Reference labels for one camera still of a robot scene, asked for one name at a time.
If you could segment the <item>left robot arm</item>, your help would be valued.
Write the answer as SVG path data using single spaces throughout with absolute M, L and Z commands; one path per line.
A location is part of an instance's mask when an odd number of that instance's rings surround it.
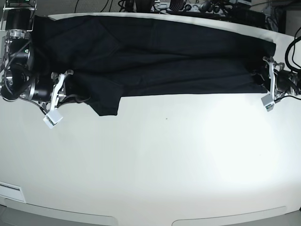
M 301 41 L 300 36 L 297 36 L 300 32 L 300 29 L 296 31 L 294 40 L 288 45 L 283 63 L 276 62 L 272 57 L 263 58 L 268 67 L 270 86 L 269 94 L 262 97 L 261 101 L 267 110 L 286 97 L 300 100 L 301 66 L 294 60 L 296 44 Z

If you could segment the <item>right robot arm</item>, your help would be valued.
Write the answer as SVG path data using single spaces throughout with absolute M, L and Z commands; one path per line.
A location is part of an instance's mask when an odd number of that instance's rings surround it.
M 64 81 L 72 70 L 50 72 L 47 56 L 33 44 L 37 2 L 4 2 L 0 30 L 5 33 L 0 47 L 0 95 L 8 102 L 21 99 L 36 105 L 44 114 L 57 111 L 66 99 Z

